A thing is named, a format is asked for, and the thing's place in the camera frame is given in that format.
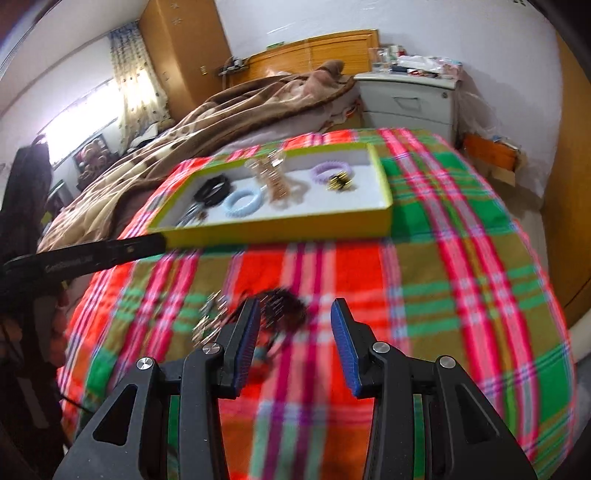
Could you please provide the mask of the wooden headboard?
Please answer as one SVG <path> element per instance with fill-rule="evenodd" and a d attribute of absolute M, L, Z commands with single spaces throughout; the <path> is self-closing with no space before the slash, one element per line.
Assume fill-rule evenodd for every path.
<path fill-rule="evenodd" d="M 267 76 L 301 74 L 318 68 L 329 60 L 345 63 L 342 73 L 355 75 L 370 71 L 370 49 L 378 48 L 377 29 L 342 31 L 311 37 L 256 53 L 245 62 L 245 69 L 230 72 L 225 84 L 237 84 Z"/>

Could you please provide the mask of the brown patterned blanket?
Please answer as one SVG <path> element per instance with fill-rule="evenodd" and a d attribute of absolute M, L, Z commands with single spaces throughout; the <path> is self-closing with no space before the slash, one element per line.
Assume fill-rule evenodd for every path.
<path fill-rule="evenodd" d="M 51 223 L 39 251 L 114 239 L 184 160 L 232 153 L 346 122 L 360 93 L 344 62 L 259 78 L 223 90 L 176 126 L 119 159 Z"/>

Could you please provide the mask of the wooden wardrobe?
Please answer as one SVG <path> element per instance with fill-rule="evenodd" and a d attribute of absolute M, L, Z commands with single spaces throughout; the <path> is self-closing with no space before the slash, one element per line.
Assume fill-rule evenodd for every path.
<path fill-rule="evenodd" d="M 139 30 L 173 119 L 221 90 L 218 71 L 230 50 L 214 1 L 151 0 Z"/>

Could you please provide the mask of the orange box by cabinet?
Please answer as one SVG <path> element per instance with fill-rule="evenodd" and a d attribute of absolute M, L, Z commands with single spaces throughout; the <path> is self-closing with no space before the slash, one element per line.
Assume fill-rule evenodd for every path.
<path fill-rule="evenodd" d="M 516 186 L 516 170 L 520 165 L 518 149 L 472 133 L 464 135 L 463 147 L 465 156 L 483 177 Z"/>

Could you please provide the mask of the yellow-green shallow tray box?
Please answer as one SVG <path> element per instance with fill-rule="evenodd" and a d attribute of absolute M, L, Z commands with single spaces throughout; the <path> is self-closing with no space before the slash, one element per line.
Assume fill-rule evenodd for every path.
<path fill-rule="evenodd" d="M 274 200 L 253 172 L 253 159 L 194 170 L 180 181 L 148 223 L 170 249 L 221 245 L 356 240 L 388 236 L 393 196 L 375 146 L 342 143 L 284 152 L 280 171 L 290 193 Z M 181 224 L 194 195 L 211 178 L 228 178 L 238 198 Z"/>

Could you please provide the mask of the clutter on cabinet top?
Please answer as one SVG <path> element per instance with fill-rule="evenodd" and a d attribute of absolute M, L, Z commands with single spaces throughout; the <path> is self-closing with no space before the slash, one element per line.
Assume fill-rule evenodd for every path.
<path fill-rule="evenodd" d="M 397 73 L 412 76 L 461 80 L 464 66 L 447 57 L 409 55 L 401 45 L 369 49 L 373 72 Z"/>

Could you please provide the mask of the grey bedside drawer cabinet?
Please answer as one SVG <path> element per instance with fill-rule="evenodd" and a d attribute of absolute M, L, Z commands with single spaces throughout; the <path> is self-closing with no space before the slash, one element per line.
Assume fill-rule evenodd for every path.
<path fill-rule="evenodd" d="M 454 145 L 460 82 L 394 73 L 360 73 L 363 125 L 427 130 Z"/>

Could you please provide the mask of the dotted curtain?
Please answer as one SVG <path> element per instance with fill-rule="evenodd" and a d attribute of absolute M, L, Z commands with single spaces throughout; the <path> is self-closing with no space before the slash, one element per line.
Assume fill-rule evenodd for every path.
<path fill-rule="evenodd" d="M 153 68 L 137 21 L 108 33 L 113 79 L 120 98 L 119 152 L 151 125 L 171 120 L 168 97 Z"/>

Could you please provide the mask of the teddy bear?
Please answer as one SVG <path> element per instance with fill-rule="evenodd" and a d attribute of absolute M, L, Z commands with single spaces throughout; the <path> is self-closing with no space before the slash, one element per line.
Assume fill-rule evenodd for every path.
<path fill-rule="evenodd" d="M 74 160 L 81 173 L 95 171 L 106 165 L 111 157 L 111 152 L 104 140 L 99 135 L 83 145 L 74 155 Z"/>

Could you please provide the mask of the clear rose-gold hair claw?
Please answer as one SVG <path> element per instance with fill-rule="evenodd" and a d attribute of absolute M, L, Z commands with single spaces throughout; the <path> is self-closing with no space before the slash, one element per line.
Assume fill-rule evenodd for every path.
<path fill-rule="evenodd" d="M 266 157 L 245 161 L 245 167 L 252 172 L 270 204 L 279 209 L 304 203 L 304 194 L 308 191 L 307 184 L 287 176 L 286 161 L 287 154 L 283 150 L 273 150 Z"/>

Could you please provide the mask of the black fitness band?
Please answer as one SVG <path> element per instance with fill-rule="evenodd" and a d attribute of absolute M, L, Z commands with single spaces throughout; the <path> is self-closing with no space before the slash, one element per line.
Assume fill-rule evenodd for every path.
<path fill-rule="evenodd" d="M 225 175 L 211 177 L 202 184 L 193 199 L 205 208 L 221 204 L 231 192 L 231 182 Z"/>

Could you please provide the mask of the wooden door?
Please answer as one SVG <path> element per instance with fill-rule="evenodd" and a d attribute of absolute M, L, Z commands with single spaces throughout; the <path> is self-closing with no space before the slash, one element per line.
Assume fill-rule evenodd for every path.
<path fill-rule="evenodd" d="M 562 114 L 542 218 L 549 275 L 569 327 L 590 310 L 590 81 L 563 39 Z"/>

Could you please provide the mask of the plaid red green tablecloth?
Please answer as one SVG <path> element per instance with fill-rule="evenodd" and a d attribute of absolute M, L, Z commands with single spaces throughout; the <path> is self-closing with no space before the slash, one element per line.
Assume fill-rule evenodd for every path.
<path fill-rule="evenodd" d="M 575 372 L 548 276 L 520 224 L 444 141 L 406 129 L 344 130 L 294 149 L 366 142 L 394 198 L 382 240 L 171 252 L 96 274 L 79 301 L 59 371 L 63 425 L 83 427 L 135 361 L 185 356 L 209 295 L 230 305 L 287 288 L 308 319 L 280 338 L 270 364 L 221 403 L 235 479 L 358 479 L 373 405 L 346 387 L 329 323 L 342 297 L 378 339 L 415 358 L 454 357 L 548 479 L 574 442 Z"/>

